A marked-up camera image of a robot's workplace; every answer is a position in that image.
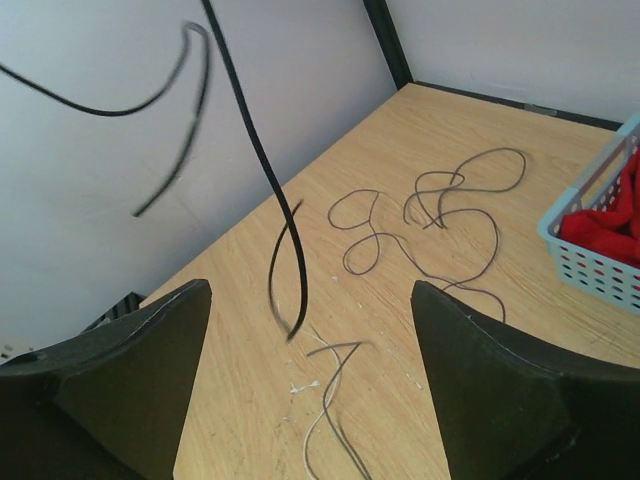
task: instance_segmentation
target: white scrap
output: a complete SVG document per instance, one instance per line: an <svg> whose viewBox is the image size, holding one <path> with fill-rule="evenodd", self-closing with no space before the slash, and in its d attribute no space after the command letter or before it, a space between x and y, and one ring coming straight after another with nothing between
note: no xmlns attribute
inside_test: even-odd
<svg viewBox="0 0 640 480"><path fill-rule="evenodd" d="M304 387L296 387L293 383L291 384L291 390L289 390L291 393L293 393L294 395L296 393L300 393L302 390L304 390L305 388L315 388L315 387L319 387L320 386L320 382L318 380L316 380L313 383L310 383L309 385L305 385Z"/></svg>

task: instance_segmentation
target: black vertical post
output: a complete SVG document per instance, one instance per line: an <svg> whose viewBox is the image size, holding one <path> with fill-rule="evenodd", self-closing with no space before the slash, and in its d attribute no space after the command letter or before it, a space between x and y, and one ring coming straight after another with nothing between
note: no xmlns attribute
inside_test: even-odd
<svg viewBox="0 0 640 480"><path fill-rule="evenodd" d="M363 0L369 20L378 37L384 58L391 71L393 81L400 90L407 83L413 82L409 64L404 56L396 27L391 19L386 0Z"/></svg>

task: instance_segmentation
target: red towel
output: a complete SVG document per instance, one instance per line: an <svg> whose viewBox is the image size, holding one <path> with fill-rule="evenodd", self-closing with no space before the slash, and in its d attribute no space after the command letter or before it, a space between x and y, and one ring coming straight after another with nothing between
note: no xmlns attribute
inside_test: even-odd
<svg viewBox="0 0 640 480"><path fill-rule="evenodd" d="M559 237L605 257L640 267L640 150L620 175L620 193L606 212L566 215Z"/></svg>

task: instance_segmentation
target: tabletop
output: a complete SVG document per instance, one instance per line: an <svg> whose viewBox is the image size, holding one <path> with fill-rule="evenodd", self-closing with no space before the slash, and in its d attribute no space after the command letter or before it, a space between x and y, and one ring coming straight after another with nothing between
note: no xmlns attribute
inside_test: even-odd
<svg viewBox="0 0 640 480"><path fill-rule="evenodd" d="M640 322L631 314L564 285L536 225L611 137L594 127L545 117L426 87L409 85L287 183L309 275L309 310L291 343L274 321L267 272L284 220L274 197L189 263L151 299L194 279L209 280L213 306L175 478L307 478L305 438L322 412L336 370L333 343L363 341L344 366L329 408L373 478L449 478L410 311L413 284L424 279L392 237L380 238L380 258L364 275L348 273L343 255L370 233L345 231L328 211L356 189L382 192L372 213L378 231L401 235L420 268L453 281L483 268L495 242L484 215L462 212L446 229L423 230L424 212L403 204L425 171L451 171L481 151L509 146L526 153L522 182L506 193L456 192L445 210L486 210L499 231L499 250L485 275L469 286L499 296L508 324L570 350L640 367ZM496 153L461 170L475 188L502 189L517 180L521 160ZM448 185L450 175L427 176L422 190ZM332 211L339 226L366 221L377 196L360 192ZM437 196L425 195L435 213ZM375 240L353 250L348 265L365 270ZM295 254L285 240L274 278L283 317L295 320L299 286ZM483 293L449 290L499 318L498 302ZM341 358L348 349L339 349ZM308 436L307 458L317 478L360 478L322 418Z"/></svg>

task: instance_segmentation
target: table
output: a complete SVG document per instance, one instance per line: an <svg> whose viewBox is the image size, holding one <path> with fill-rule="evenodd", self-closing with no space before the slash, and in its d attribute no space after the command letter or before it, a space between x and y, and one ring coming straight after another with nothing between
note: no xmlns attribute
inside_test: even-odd
<svg viewBox="0 0 640 480"><path fill-rule="evenodd" d="M342 266L362 231L332 228L327 211L356 188L387 195L375 222L405 235L421 264L463 278L491 247L486 222L451 219L428 234L405 225L401 204L415 177L451 170L465 158L510 145L528 153L522 184L503 196L459 193L446 208L473 203L494 216L501 246L491 270L473 283L504 300L509 324L562 347L640 367L640 322L564 285L536 234L543 213L610 138L611 132L535 113L408 85L338 141L285 187L297 214L309 271L309 313L291 343L267 302L267 271L283 219L271 197L158 290L150 300L193 278L206 278L213 308L176 462L176 479L306 478L302 444L321 411L322 390L335 371L330 352L307 358L321 344L368 340L352 357L331 407L374 478L449 478L444 448L420 357L409 299L419 273L393 242L382 241L379 265L365 276ZM478 163L478 182L512 181L507 161ZM371 198L341 207L343 221L366 218ZM433 206L430 199L425 202ZM368 261L371 250L356 255ZM295 256L286 240L276 267L276 298L291 322L298 309ZM494 300L453 291L476 309L499 316ZM292 394L292 385L301 387ZM319 478L359 478L326 420L309 442Z"/></svg>

